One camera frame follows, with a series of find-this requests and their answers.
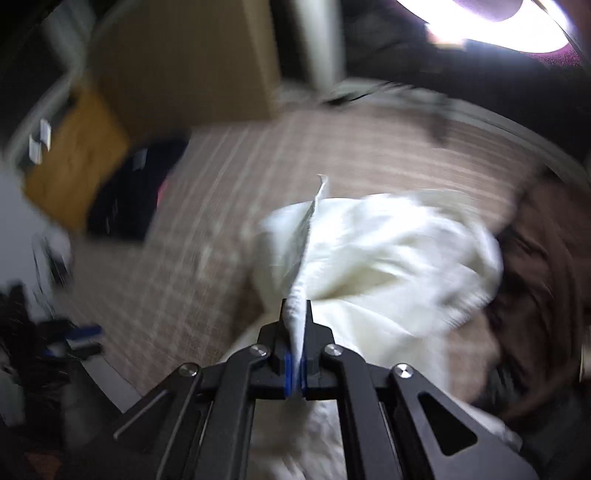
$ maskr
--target brown blanket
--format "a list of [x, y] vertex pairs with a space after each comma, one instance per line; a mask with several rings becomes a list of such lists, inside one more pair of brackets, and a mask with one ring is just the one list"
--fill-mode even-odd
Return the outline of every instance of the brown blanket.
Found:
[[500, 412], [511, 421], [579, 381], [591, 323], [591, 194], [555, 178], [540, 181], [499, 243], [505, 271], [486, 314], [525, 392]]

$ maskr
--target black cable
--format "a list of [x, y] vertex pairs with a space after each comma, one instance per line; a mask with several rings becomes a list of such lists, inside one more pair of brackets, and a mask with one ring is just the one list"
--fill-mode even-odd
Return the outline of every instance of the black cable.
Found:
[[42, 241], [47, 242], [45, 237], [40, 237], [39, 235], [34, 235], [33, 239], [31, 240], [31, 250], [33, 252], [33, 261], [35, 262], [35, 274], [37, 276], [37, 287], [38, 287], [39, 292], [43, 298], [40, 299], [39, 296], [37, 295], [37, 292], [34, 290], [33, 290], [33, 295], [35, 295], [35, 300], [41, 306], [41, 308], [43, 308], [43, 310], [45, 310], [45, 312], [51, 318], [55, 318], [55, 310], [54, 310], [53, 306], [51, 305], [49, 298], [47, 297], [47, 295], [43, 291], [43, 286], [41, 285], [41, 273], [39, 272], [39, 263], [37, 262], [37, 253], [35, 252], [35, 240], [37, 240], [39, 242], [39, 245], [41, 245], [41, 247], [44, 247], [43, 243], [41, 243]]
[[340, 95], [338, 97], [335, 98], [331, 98], [330, 100], [326, 100], [324, 102], [325, 105], [328, 106], [341, 106], [344, 105], [345, 103], [349, 103], [349, 102], [354, 102], [355, 100], [359, 100], [360, 98], [363, 97], [367, 97], [368, 95], [373, 95], [374, 93], [377, 92], [384, 92], [386, 90], [384, 90], [384, 87], [388, 87], [390, 86], [391, 88], [396, 88], [396, 87], [400, 87], [401, 85], [403, 85], [402, 83], [398, 83], [398, 82], [384, 82], [384, 83], [380, 83], [379, 85], [376, 85], [375, 87], [373, 87], [372, 89], [369, 89], [368, 91], [364, 92], [364, 93], [345, 93], [344, 95]]

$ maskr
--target crumpled fabric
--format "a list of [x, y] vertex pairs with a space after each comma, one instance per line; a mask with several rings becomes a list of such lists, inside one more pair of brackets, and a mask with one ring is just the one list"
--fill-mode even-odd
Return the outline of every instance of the crumpled fabric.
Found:
[[304, 333], [306, 331], [308, 306], [306, 289], [310, 285], [309, 273], [311, 264], [307, 258], [310, 232], [319, 208], [319, 203], [328, 195], [329, 190], [328, 177], [325, 175], [319, 175], [319, 177], [320, 188], [293, 232], [280, 262], [280, 265], [285, 269], [285, 274], [280, 280], [280, 288], [282, 291], [281, 296], [285, 299], [282, 318], [289, 332], [291, 343], [291, 385], [295, 386], [291, 392], [292, 395], [298, 395], [301, 387], [298, 378], [300, 375], [301, 357], [304, 351]]
[[548, 176], [499, 236], [504, 273], [485, 313], [502, 359], [479, 402], [508, 423], [591, 377], [581, 362], [591, 326], [590, 210], [588, 190]]
[[[262, 222], [254, 283], [267, 312], [222, 360], [279, 318], [285, 259], [309, 208], [291, 205]], [[298, 272], [314, 321], [367, 362], [409, 363], [446, 390], [443, 334], [491, 300], [502, 270], [469, 199], [452, 190], [323, 199], [312, 217]], [[258, 401], [249, 478], [345, 479], [338, 418], [335, 401]]]

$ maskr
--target clutter on floor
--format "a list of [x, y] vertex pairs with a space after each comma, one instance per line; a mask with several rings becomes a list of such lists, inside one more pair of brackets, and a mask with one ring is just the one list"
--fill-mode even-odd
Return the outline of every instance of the clutter on floor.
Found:
[[99, 355], [102, 347], [93, 338], [101, 332], [98, 325], [76, 327], [65, 318], [33, 323], [22, 284], [3, 296], [0, 340], [8, 361], [3, 368], [22, 387], [25, 423], [15, 426], [20, 436], [62, 450], [62, 393], [70, 363]]
[[25, 195], [62, 227], [83, 232], [100, 185], [124, 160], [129, 142], [102, 97], [81, 89], [56, 128], [50, 150], [27, 172]]
[[[253, 455], [253, 409], [262, 399], [273, 398], [291, 413], [296, 413], [296, 405], [314, 411], [320, 399], [337, 403], [334, 423], [340, 422], [337, 436], [342, 436], [348, 479], [400, 479], [396, 472], [403, 472], [404, 478], [414, 479], [538, 480], [526, 460], [418, 371], [407, 364], [383, 368], [366, 363], [356, 352], [335, 345], [330, 328], [314, 322], [310, 301], [305, 308], [302, 365], [306, 367], [298, 375], [302, 398], [297, 404], [289, 394], [291, 341], [281, 316], [261, 328], [256, 344], [235, 352], [227, 362], [180, 365], [71, 455], [60, 479], [302, 479], [291, 458], [285, 459], [281, 476], [269, 477], [248, 466]], [[301, 431], [329, 429], [333, 419], [313, 424], [291, 415], [280, 420], [274, 427], [283, 429], [284, 435], [267, 438], [268, 460], [280, 445], [277, 439], [292, 441], [294, 451], [301, 450], [316, 463], [316, 468], [307, 469], [314, 476], [306, 478], [344, 477], [343, 465], [332, 468], [323, 450], [297, 445]]]

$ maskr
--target white label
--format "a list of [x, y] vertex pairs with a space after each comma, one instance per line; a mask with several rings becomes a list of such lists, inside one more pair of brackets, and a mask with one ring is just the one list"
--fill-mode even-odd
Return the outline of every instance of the white label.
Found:
[[589, 378], [591, 378], [591, 327], [587, 327], [583, 333], [579, 381], [588, 380]]
[[29, 158], [35, 165], [41, 164], [41, 144], [35, 142], [31, 135], [29, 135]]
[[134, 166], [133, 171], [143, 170], [146, 166], [146, 156], [148, 155], [148, 149], [142, 148], [139, 152], [134, 155]]
[[292, 234], [285, 252], [285, 260], [283, 264], [287, 266], [287, 273], [282, 282], [284, 296], [286, 296], [291, 290], [304, 260], [308, 239], [310, 237], [311, 223], [316, 209], [318, 208], [318, 202], [329, 195], [328, 177], [326, 175], [318, 176], [320, 177], [320, 187], [318, 188], [318, 192], [316, 192], [314, 200], [310, 202], [308, 210]]
[[41, 141], [45, 143], [47, 151], [51, 149], [51, 125], [44, 118], [41, 119]]

